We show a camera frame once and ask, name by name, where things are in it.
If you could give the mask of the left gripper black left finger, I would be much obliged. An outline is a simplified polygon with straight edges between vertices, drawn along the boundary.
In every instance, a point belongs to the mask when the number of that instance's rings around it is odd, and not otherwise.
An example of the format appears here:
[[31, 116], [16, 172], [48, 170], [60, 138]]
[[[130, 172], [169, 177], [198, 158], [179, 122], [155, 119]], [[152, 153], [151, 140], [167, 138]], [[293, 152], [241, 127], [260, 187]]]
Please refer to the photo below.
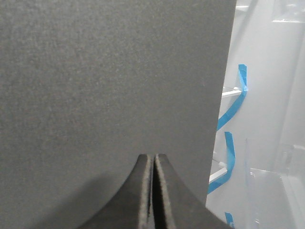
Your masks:
[[140, 154], [117, 193], [80, 229], [146, 229], [150, 214], [152, 159]]

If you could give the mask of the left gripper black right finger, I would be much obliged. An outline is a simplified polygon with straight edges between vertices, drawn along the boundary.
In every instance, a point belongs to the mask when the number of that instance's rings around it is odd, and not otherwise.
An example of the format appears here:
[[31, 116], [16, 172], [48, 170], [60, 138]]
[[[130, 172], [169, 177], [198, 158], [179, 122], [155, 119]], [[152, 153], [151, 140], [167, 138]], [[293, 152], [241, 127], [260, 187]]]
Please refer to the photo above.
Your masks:
[[153, 161], [152, 208], [156, 229], [229, 229], [190, 191], [165, 154]]

